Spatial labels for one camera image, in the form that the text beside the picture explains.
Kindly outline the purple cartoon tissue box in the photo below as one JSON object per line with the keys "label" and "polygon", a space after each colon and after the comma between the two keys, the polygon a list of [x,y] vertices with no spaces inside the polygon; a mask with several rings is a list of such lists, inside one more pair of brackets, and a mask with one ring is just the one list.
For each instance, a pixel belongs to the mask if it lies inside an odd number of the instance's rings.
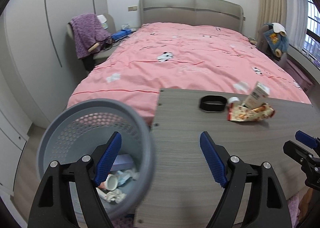
{"label": "purple cartoon tissue box", "polygon": [[131,169],[135,167],[135,163],[133,161],[133,158],[129,154],[120,154],[117,155],[110,171],[122,171],[126,169]]}

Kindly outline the red white paper cup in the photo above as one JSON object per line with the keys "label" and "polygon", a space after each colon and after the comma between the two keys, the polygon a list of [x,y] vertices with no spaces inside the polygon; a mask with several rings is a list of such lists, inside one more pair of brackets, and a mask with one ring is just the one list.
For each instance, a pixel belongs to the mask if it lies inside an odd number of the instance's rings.
{"label": "red white paper cup", "polygon": [[101,190],[113,191],[118,187],[118,178],[114,174],[109,174],[104,182],[98,186]]}

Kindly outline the white plastic lid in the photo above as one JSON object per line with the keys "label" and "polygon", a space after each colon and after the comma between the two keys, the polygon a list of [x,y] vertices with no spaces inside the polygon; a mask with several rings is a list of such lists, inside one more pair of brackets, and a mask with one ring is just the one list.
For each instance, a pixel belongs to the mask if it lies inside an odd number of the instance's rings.
{"label": "white plastic lid", "polygon": [[227,100],[227,104],[230,106],[230,105],[240,105],[241,104],[241,101],[238,97],[230,97],[228,100]]}

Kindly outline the red yellow snack wrapper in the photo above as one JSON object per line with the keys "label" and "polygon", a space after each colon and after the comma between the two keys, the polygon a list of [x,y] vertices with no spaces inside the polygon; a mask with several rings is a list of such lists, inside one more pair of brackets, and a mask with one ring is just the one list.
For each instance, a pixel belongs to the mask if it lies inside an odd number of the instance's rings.
{"label": "red yellow snack wrapper", "polygon": [[232,122],[262,121],[274,116],[275,110],[269,104],[262,104],[255,109],[232,104],[228,109],[227,120]]}

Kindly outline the green white milk carton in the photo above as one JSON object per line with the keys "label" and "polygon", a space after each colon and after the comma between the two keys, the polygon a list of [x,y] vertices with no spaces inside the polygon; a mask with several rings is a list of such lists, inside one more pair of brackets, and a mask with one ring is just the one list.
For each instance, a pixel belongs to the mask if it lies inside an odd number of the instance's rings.
{"label": "green white milk carton", "polygon": [[270,89],[268,86],[257,81],[253,90],[241,105],[249,109],[258,108],[265,102],[265,99],[268,98],[269,95]]}

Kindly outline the light blue plastic wrapper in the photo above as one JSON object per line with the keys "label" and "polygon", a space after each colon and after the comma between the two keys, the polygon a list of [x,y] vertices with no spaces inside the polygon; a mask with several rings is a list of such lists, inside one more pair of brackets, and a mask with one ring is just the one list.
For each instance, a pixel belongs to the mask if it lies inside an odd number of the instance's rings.
{"label": "light blue plastic wrapper", "polygon": [[139,172],[135,168],[116,171],[115,175],[118,179],[118,187],[124,185],[130,179],[137,180],[139,178]]}

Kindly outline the white crumpled tissue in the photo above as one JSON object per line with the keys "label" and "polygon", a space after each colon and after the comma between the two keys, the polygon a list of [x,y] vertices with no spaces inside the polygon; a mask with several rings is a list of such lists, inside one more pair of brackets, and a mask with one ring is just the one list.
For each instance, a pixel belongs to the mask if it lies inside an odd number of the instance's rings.
{"label": "white crumpled tissue", "polygon": [[120,189],[116,188],[113,191],[109,191],[105,194],[104,200],[110,204],[119,204],[126,198],[126,194]]}

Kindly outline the pink patterned duvet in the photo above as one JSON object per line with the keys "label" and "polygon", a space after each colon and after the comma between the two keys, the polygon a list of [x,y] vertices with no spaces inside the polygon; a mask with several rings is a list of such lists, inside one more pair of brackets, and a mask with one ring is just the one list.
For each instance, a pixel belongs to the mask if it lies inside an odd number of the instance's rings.
{"label": "pink patterned duvet", "polygon": [[248,95],[257,82],[270,97],[309,104],[297,82],[231,29],[179,23],[143,25],[76,87],[68,106],[114,99],[151,124],[165,88]]}

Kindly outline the grey bedside chair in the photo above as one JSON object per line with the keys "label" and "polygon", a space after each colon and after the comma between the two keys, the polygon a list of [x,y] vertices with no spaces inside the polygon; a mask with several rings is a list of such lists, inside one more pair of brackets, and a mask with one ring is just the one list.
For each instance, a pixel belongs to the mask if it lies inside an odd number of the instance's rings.
{"label": "grey bedside chair", "polygon": [[[71,38],[72,40],[74,41],[73,39],[73,32],[72,32],[72,28],[71,28],[71,25],[68,23],[67,24],[67,30],[68,30],[68,34],[71,35]],[[107,40],[105,40],[104,42],[101,42],[100,43],[100,51],[105,47],[105,45],[109,45],[111,44],[112,40],[111,40],[111,37],[108,38]],[[84,65],[84,68],[86,71],[90,72],[93,70],[93,68],[95,67],[95,62],[94,62],[94,58],[93,56],[96,54],[96,53],[99,53],[99,52],[92,52],[89,56],[86,56],[85,58],[83,59],[78,59],[80,61],[82,61],[83,65]]]}

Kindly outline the brown chair by window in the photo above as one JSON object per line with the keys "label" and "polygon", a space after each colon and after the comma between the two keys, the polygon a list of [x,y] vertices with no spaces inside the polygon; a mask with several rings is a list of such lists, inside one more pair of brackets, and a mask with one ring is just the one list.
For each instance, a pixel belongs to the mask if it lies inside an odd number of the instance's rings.
{"label": "brown chair by window", "polygon": [[272,25],[263,25],[259,30],[258,30],[258,38],[257,38],[257,49],[264,53],[269,59],[271,59],[273,62],[278,63],[281,58],[276,57],[272,51],[271,48],[267,42],[267,39],[265,37],[265,33],[268,32],[269,30],[272,30],[273,26]]}

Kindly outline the white wardrobe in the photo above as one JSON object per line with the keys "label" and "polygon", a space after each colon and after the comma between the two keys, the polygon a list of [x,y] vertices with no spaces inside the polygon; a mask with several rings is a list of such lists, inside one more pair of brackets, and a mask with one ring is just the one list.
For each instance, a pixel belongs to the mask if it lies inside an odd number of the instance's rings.
{"label": "white wardrobe", "polygon": [[10,0],[1,15],[1,71],[29,123],[46,128],[87,75],[67,25],[106,0]]}

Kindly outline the blue box on nightstand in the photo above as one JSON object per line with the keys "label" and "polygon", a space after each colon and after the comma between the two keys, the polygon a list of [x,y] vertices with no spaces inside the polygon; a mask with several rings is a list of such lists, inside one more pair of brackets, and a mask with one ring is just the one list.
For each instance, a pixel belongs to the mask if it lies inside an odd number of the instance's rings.
{"label": "blue box on nightstand", "polygon": [[118,41],[119,39],[123,39],[129,36],[132,33],[131,29],[122,29],[114,34],[111,35],[111,39],[113,41]]}

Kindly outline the purple fuzzy garment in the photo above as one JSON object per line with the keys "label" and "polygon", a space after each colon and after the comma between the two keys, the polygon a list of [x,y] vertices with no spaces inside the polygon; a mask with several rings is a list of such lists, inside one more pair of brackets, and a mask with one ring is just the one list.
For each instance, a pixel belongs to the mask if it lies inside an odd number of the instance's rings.
{"label": "purple fuzzy garment", "polygon": [[72,28],[78,59],[83,59],[92,52],[99,52],[100,43],[111,37],[93,13],[73,17],[69,24]]}

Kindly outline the blue denim bear jacket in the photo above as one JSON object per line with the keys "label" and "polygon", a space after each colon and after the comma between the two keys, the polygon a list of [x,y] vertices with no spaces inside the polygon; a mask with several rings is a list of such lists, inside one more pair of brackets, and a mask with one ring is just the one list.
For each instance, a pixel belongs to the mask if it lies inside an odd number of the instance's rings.
{"label": "blue denim bear jacket", "polygon": [[289,38],[287,37],[286,29],[277,22],[266,23],[266,25],[273,26],[272,30],[269,30],[264,34],[271,51],[276,57],[281,58],[289,47]]}

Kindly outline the grey upholstered headboard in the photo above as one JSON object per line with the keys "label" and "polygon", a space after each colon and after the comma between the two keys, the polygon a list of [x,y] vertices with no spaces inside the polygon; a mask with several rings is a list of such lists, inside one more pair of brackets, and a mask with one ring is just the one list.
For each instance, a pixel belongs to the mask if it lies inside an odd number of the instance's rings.
{"label": "grey upholstered headboard", "polygon": [[140,23],[217,26],[241,33],[242,6],[225,0],[139,0]]}

